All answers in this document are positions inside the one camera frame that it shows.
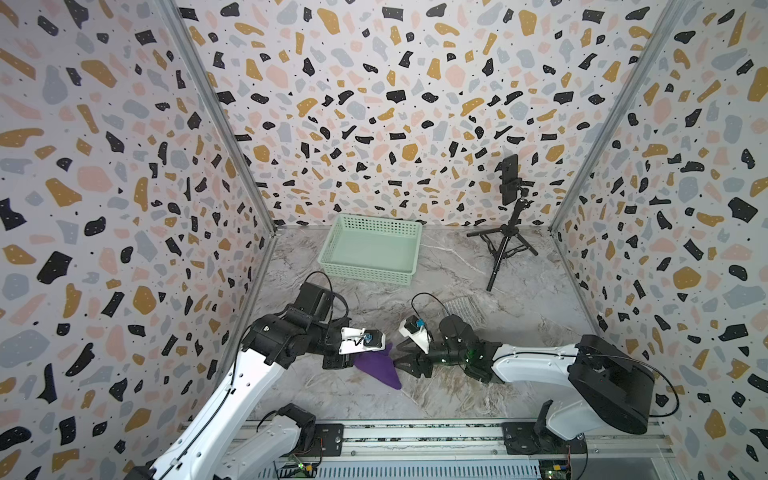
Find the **purple cloth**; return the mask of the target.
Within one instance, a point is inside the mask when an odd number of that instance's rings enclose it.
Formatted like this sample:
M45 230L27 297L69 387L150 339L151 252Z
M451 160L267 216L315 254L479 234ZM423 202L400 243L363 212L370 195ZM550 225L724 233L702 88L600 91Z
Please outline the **purple cloth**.
M394 390L401 390L402 384L394 361L390 357L392 347L393 345L388 343L381 351L361 353L355 358L354 366L384 385Z

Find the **grey striped dishcloth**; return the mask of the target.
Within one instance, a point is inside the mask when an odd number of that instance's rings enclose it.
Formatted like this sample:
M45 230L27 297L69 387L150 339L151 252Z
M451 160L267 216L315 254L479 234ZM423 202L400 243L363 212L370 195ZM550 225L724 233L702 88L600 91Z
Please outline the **grey striped dishcloth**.
M457 315L475 330L486 326L486 317L472 296L456 297L448 300L445 306L451 314Z

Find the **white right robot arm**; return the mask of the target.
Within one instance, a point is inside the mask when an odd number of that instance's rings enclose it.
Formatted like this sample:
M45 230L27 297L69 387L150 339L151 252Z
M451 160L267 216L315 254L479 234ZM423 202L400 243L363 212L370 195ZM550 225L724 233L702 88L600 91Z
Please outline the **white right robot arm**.
M634 435L648 430L652 369L596 335L558 347L519 347L480 338L454 314L441 320L436 336L414 315L400 323L399 333L403 355L394 366L415 378L431 377L437 366L457 366L484 384L533 382L566 389L567 396L542 405L537 434L572 440L604 426Z

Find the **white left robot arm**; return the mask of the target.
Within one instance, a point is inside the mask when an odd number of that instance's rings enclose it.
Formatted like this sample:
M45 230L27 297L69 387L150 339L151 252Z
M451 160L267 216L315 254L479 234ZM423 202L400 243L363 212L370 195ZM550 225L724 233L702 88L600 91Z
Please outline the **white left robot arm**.
M325 369L353 366L357 355L380 351L378 330L353 328L350 318L332 315L341 295L311 282L277 313L255 320L244 332L235 360L212 397L181 436L150 466L137 466L130 479L252 479L295 449L314 441L315 418L286 406L249 440L233 446L242 425L264 394L306 354L319 355Z

